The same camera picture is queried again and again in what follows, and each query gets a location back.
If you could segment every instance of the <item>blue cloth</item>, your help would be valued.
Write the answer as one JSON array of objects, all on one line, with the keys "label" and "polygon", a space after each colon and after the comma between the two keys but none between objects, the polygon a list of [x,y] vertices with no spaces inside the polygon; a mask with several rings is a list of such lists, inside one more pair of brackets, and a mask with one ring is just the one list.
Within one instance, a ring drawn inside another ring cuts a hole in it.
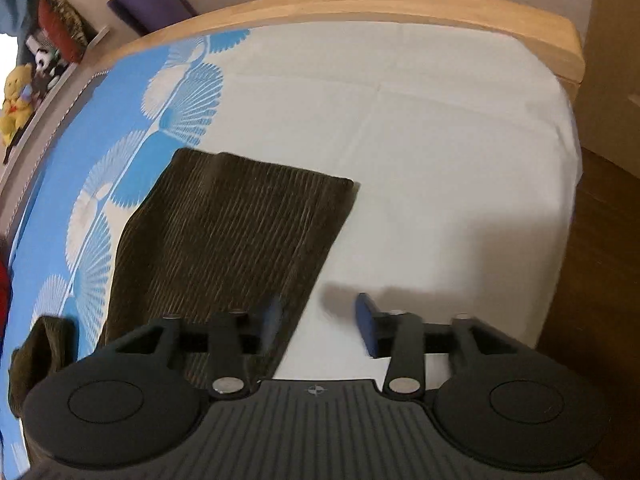
[{"label": "blue cloth", "polygon": [[38,0],[0,0],[0,34],[18,38],[18,64],[22,64],[20,48],[33,28]]},{"label": "blue cloth", "polygon": [[11,354],[42,314],[75,322],[78,357],[106,316],[117,239],[178,148],[196,147],[223,89],[216,53],[248,30],[193,38],[118,62],[46,163],[12,260],[14,296],[0,358],[0,431],[7,480],[27,467],[7,403]]}]

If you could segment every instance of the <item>red object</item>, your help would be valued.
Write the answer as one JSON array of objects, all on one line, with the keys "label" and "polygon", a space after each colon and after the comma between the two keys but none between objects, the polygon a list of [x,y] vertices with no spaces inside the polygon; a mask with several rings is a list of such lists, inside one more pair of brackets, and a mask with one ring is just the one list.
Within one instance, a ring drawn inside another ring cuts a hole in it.
[{"label": "red object", "polygon": [[9,282],[9,274],[6,272],[4,265],[0,262],[0,340],[4,336],[4,327],[6,326],[6,318],[9,314],[9,290],[11,283]]},{"label": "red object", "polygon": [[65,23],[51,8],[47,0],[40,0],[38,4],[38,23],[46,31],[53,44],[60,49],[60,54],[69,63],[80,63],[82,48],[66,30]]}]

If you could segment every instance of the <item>black robotic device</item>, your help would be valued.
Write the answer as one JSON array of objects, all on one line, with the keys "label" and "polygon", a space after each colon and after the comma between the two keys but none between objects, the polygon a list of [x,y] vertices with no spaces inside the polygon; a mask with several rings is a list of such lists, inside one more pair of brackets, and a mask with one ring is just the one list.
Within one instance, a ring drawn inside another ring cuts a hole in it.
[{"label": "black robotic device", "polygon": [[[356,320],[373,380],[264,380],[243,354],[269,349],[280,311],[161,319],[53,374],[28,395],[23,425],[50,457],[25,479],[580,479],[608,416],[567,368],[477,319],[423,324],[361,294]],[[206,390],[181,375],[208,352]],[[425,388],[425,353],[452,377]]]}]

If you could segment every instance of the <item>logo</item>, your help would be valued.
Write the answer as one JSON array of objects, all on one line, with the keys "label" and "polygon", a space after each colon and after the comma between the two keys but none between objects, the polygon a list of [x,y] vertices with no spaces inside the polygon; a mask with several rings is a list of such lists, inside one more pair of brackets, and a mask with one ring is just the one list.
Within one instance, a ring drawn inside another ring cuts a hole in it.
[{"label": "logo", "polygon": [[322,386],[320,386],[319,384],[314,384],[312,387],[307,388],[305,390],[308,394],[313,395],[314,397],[319,397],[322,394],[325,393],[326,388],[323,388]]}]

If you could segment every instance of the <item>brown corduroy fabric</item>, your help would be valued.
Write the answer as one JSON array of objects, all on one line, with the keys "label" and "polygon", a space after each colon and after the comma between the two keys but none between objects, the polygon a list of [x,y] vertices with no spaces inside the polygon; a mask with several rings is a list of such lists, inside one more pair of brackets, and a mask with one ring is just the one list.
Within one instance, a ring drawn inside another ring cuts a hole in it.
[{"label": "brown corduroy fabric", "polygon": [[[345,178],[178,150],[120,239],[104,341],[164,314],[205,322],[279,295],[276,341],[247,363],[254,383],[273,375],[354,193]],[[202,384],[205,366],[190,356],[186,377]]]},{"label": "brown corduroy fabric", "polygon": [[72,321],[40,316],[23,345],[14,350],[9,367],[9,408],[16,418],[31,389],[47,376],[71,364],[76,329]]}]

